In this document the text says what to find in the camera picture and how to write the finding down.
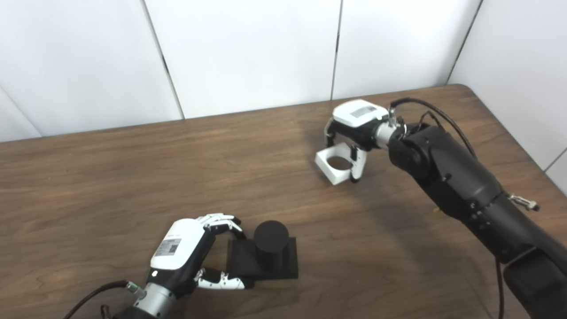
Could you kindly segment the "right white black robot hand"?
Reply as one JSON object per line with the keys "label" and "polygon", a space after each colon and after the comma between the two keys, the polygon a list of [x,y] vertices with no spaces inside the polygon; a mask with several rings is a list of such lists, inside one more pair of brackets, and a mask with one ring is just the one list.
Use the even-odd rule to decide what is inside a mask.
{"label": "right white black robot hand", "polygon": [[362,99],[344,102],[334,108],[323,135],[327,151],[339,150],[350,163],[348,179],[357,183],[362,178],[367,153],[388,149],[396,126],[390,123],[384,107]]}

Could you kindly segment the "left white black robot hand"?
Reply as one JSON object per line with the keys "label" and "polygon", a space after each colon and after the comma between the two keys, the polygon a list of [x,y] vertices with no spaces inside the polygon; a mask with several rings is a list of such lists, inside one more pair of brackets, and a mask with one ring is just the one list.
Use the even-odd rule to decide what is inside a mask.
{"label": "left white black robot hand", "polygon": [[204,267],[216,236],[230,232],[245,240],[241,221],[223,213],[183,218],[172,224],[150,260],[148,284],[170,291],[176,299],[202,289],[253,289],[255,281]]}

